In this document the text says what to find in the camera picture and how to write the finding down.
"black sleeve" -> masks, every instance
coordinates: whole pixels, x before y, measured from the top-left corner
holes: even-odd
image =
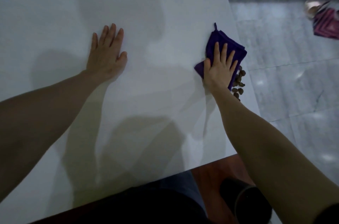
[[[339,223],[339,203],[326,208],[318,215],[313,224],[332,224]]]

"person's left arm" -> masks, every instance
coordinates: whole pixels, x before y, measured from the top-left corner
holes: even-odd
[[[0,202],[28,175],[74,121],[88,96],[116,79],[127,63],[123,29],[105,26],[92,37],[86,70],[57,84],[0,102]]]

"purple towel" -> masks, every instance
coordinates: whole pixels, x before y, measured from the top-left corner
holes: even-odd
[[[225,43],[227,43],[227,58],[231,54],[231,52],[234,50],[235,54],[233,57],[233,61],[238,60],[238,64],[235,68],[235,71],[233,73],[233,76],[231,78],[231,82],[228,85],[228,89],[232,89],[232,84],[235,80],[235,76],[238,72],[239,66],[241,61],[244,59],[244,57],[247,54],[247,51],[245,50],[245,47],[236,43],[233,41],[231,38],[229,38],[223,31],[218,31],[217,29],[217,24],[214,23],[214,28],[215,30],[211,33],[210,39],[207,42],[206,45],[206,58],[209,58],[211,61],[211,64],[213,64],[213,59],[214,59],[214,45],[216,42],[219,42],[219,50],[220,52],[222,51],[222,48]],[[201,63],[198,63],[194,67],[195,71],[198,72],[198,74],[201,76],[201,78],[204,78],[204,62],[202,61]]]

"white tabletop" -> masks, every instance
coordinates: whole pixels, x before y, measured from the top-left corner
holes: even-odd
[[[193,69],[214,22],[239,42],[228,0],[0,0],[0,100],[79,73],[92,32],[112,22],[125,30],[124,73],[91,95],[0,204],[1,223],[35,221],[236,153]],[[249,75],[243,82],[241,102],[259,114]]]

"hand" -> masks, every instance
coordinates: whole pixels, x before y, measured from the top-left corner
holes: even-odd
[[[111,28],[104,26],[98,42],[98,36],[93,33],[91,52],[88,57],[86,71],[93,74],[100,83],[114,79],[124,71],[127,63],[127,52],[120,54],[124,30],[121,28],[117,35],[116,25],[112,24]]]
[[[235,51],[231,52],[227,60],[226,52],[227,43],[224,44],[220,54],[219,43],[216,42],[214,46],[213,66],[211,67],[210,59],[204,60],[204,82],[213,96],[229,91],[227,87],[230,84],[233,72],[238,63],[236,60],[231,66]]]

